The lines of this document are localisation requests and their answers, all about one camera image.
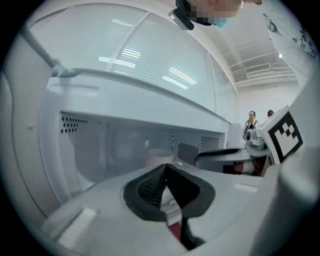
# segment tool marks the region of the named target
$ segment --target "white surface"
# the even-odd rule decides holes
[[[107,70],[113,53],[146,12],[121,5],[71,7],[31,29],[47,52],[67,69]]]
[[[211,57],[216,93],[216,113],[231,123],[239,122],[238,95],[218,63]]]
[[[150,149],[177,154],[179,143],[200,147],[202,136],[217,138],[217,147],[223,147],[228,122],[128,79],[108,73],[50,79],[40,114],[40,145],[47,178],[61,204],[93,184],[142,168]],[[201,116],[220,133],[181,131],[183,122],[194,125]],[[74,124],[77,131],[70,132]]]
[[[84,208],[80,215],[62,233],[57,242],[65,248],[73,250],[96,216],[97,213],[94,210]]]
[[[240,123],[231,123],[227,133],[227,148],[242,148],[243,128]]]
[[[250,75],[246,75],[246,68],[258,70],[255,66],[265,64],[281,68],[277,71],[281,74],[281,78],[273,79],[276,80],[275,82],[285,79],[287,74],[292,73],[284,60],[279,58],[278,51],[270,40],[261,9],[260,5],[248,3],[225,28],[219,29],[212,26],[201,28],[224,55],[234,72],[235,81],[241,81],[245,86],[254,85],[250,82]],[[266,84],[271,83],[272,74],[273,72],[267,74],[258,70],[255,76],[262,80],[261,83]]]
[[[214,239],[232,225],[254,198],[264,179],[199,169],[189,171],[190,174],[209,182],[215,190],[214,200],[204,215],[188,220],[192,235],[205,241]]]
[[[50,79],[56,110],[225,133],[229,123],[183,99],[121,76],[83,73]]]
[[[53,69],[20,34],[2,68],[12,92],[12,140],[17,166],[33,200],[48,216],[60,205],[42,163],[39,115],[43,93]]]
[[[290,113],[296,122],[303,142],[309,147],[320,146],[320,66],[318,65],[307,85],[290,106]]]
[[[102,182],[63,205],[42,226],[52,234],[85,205],[98,213],[75,250],[81,255],[182,255],[184,246],[169,231],[165,222],[144,221],[124,202],[122,193],[128,181],[146,173],[144,168]]]
[[[319,64],[316,44],[298,18],[281,1],[263,1],[261,12],[276,25],[280,34],[269,31],[272,43],[292,68],[300,87],[304,87]]]
[[[300,88],[297,83],[283,84],[268,89],[239,91],[240,123],[243,124],[248,120],[250,111],[255,111],[256,119],[260,124],[264,123],[268,119],[267,112],[269,110],[277,112],[286,105],[290,106],[299,92]]]
[[[40,227],[45,215],[38,208],[19,170],[13,142],[13,98],[9,82],[0,72],[1,181],[15,210],[26,223]]]
[[[169,12],[172,11],[172,7],[165,5],[158,1],[151,1],[151,0],[68,0],[68,1],[55,1],[55,0],[48,0],[46,1],[32,16],[31,20],[33,22],[38,21],[39,19],[50,15],[54,12],[61,11],[68,7],[74,5],[82,5],[82,4],[90,4],[90,3],[105,3],[105,4],[118,4],[118,5],[125,5],[129,7],[138,8],[141,10],[145,10],[147,12],[151,12],[155,15],[160,16],[167,21],[174,23],[170,17]],[[231,73],[231,70],[226,62],[225,58],[222,56],[219,49],[210,40],[210,38],[204,33],[202,30],[201,25],[195,25],[195,29],[189,34],[197,40],[219,63],[222,70],[226,73],[228,79],[231,81],[232,86],[235,88],[234,77]]]
[[[255,245],[255,238],[258,230],[264,221],[270,204],[277,195],[275,193],[278,182],[280,166],[271,166],[264,178],[258,191],[254,193],[252,200],[248,202],[243,211],[235,217],[232,225],[226,227],[215,239],[206,242],[199,248],[190,251],[186,255],[210,255],[214,252],[218,256],[248,256],[251,254]]]
[[[149,14],[124,44],[111,72],[157,85],[216,111],[215,83],[207,51],[188,33]]]

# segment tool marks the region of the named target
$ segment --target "ceiling light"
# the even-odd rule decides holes
[[[135,50],[124,48],[121,54],[123,57],[130,57],[134,59],[139,59],[141,56],[141,53]]]
[[[195,85],[197,83],[197,81],[193,80],[190,76],[188,76],[185,73],[181,72],[180,70],[174,68],[173,66],[169,68],[169,71],[192,85]]]
[[[129,23],[124,23],[124,22],[121,22],[119,19],[112,19],[112,22],[113,23],[118,23],[119,25],[124,25],[124,26],[128,26],[128,27],[133,27],[134,25],[132,24],[129,24]]]
[[[168,81],[168,82],[170,82],[170,83],[172,83],[172,84],[174,84],[174,85],[176,85],[176,86],[179,86],[179,87],[181,87],[182,89],[188,89],[189,87],[187,87],[187,86],[185,86],[184,84],[182,84],[182,83],[180,83],[180,82],[178,82],[178,81],[176,81],[176,80],[173,80],[172,78],[170,78],[170,77],[167,77],[167,76],[164,76],[164,77],[162,77],[162,79],[163,80],[166,80],[166,81]]]

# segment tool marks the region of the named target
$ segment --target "white panel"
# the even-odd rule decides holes
[[[221,149],[224,147],[225,134],[218,132],[180,130],[171,131],[171,148],[178,152],[179,144],[188,144],[197,147],[199,153]]]
[[[13,100],[12,139],[17,166],[45,216],[60,205],[48,182],[39,145],[39,115],[52,68],[18,34],[3,66]]]
[[[109,73],[52,77],[48,90],[61,110],[226,133],[218,115],[149,83]]]
[[[146,12],[115,4],[70,7],[51,20],[40,20],[31,31],[66,68],[106,70],[122,40]]]
[[[154,14],[132,33],[111,71],[157,85],[216,111],[207,51],[188,33]]]
[[[239,121],[239,114],[236,91],[216,60],[212,56],[210,58],[216,90],[216,113],[229,122],[237,123]]]
[[[59,116],[59,153],[71,196],[104,180],[106,170],[107,126],[87,118]]]
[[[232,123],[229,126],[227,134],[227,148],[241,148],[241,139],[243,136],[243,127],[240,123]]]
[[[40,227],[46,216],[41,212],[19,170],[13,142],[13,98],[9,82],[0,73],[0,169],[3,188],[23,221]]]
[[[172,11],[172,7],[163,4],[159,1],[150,1],[150,0],[68,0],[68,1],[56,1],[56,0],[47,0],[44,2],[38,10],[32,15],[31,20],[38,21],[45,16],[53,14],[54,12],[61,11],[76,5],[92,4],[92,3],[105,3],[105,4],[118,4],[123,6],[130,6],[138,8],[141,10],[146,10],[147,12],[153,13],[166,19],[170,23],[174,24],[173,20],[169,17],[168,13]],[[207,30],[209,33],[212,33],[212,30],[217,31],[217,28],[214,27],[204,27],[200,24],[195,24],[194,30],[189,31],[188,33],[197,40],[219,63],[224,72],[227,74],[227,77],[231,81],[232,85],[235,87],[234,77],[231,73],[229,65],[226,59],[223,57],[219,49],[215,44],[215,40],[210,40]]]
[[[320,72],[314,72],[289,109],[303,136],[305,145],[309,147],[320,146],[319,81]]]

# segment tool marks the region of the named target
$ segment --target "ventilation grille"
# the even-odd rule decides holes
[[[163,192],[166,188],[166,173],[158,171],[138,187],[138,193],[148,204],[160,209]]]
[[[235,82],[247,80],[247,74],[244,70],[234,72],[233,77]]]
[[[253,67],[248,67],[245,69],[245,72],[247,75],[249,74],[254,74],[254,73],[259,73],[261,71],[269,71],[270,70],[270,64],[262,64],[262,65],[257,65]]]
[[[218,148],[219,138],[201,137],[201,147],[199,153],[217,150]]]
[[[76,133],[81,126],[88,124],[88,122],[89,121],[85,120],[84,118],[78,118],[76,116],[63,114],[60,117],[60,133]]]

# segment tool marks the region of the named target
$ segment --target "black rubber gasket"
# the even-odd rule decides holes
[[[166,187],[181,208],[180,242],[188,250],[192,250],[204,241],[192,236],[188,219],[200,217],[207,211],[215,198],[215,189],[205,180],[172,164],[163,164],[130,181],[124,188],[123,198],[127,206],[141,219],[166,222],[166,214],[160,210]]]
[[[218,149],[208,152],[200,153],[197,157],[215,157],[221,155],[231,155],[238,153],[240,151],[239,148],[228,148],[228,149]]]

